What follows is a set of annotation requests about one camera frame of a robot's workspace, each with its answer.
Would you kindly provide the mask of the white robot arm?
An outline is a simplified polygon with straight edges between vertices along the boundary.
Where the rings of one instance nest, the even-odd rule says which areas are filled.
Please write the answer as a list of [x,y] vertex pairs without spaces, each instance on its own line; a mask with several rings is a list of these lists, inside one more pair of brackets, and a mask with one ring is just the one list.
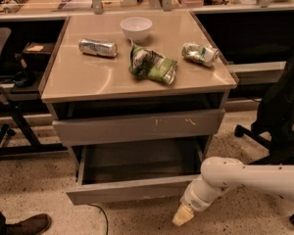
[[[201,173],[186,187],[172,223],[181,226],[195,212],[203,212],[219,196],[235,187],[245,187],[294,202],[294,165],[244,164],[233,158],[210,157]],[[289,218],[294,225],[294,213]]]

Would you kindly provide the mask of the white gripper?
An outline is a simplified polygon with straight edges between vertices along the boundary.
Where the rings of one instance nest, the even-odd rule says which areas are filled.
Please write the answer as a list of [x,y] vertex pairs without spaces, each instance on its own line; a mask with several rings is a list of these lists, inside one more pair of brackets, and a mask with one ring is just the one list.
[[194,217],[194,212],[203,212],[216,198],[212,188],[194,189],[188,186],[180,199],[181,205],[173,216],[172,223],[181,226]]

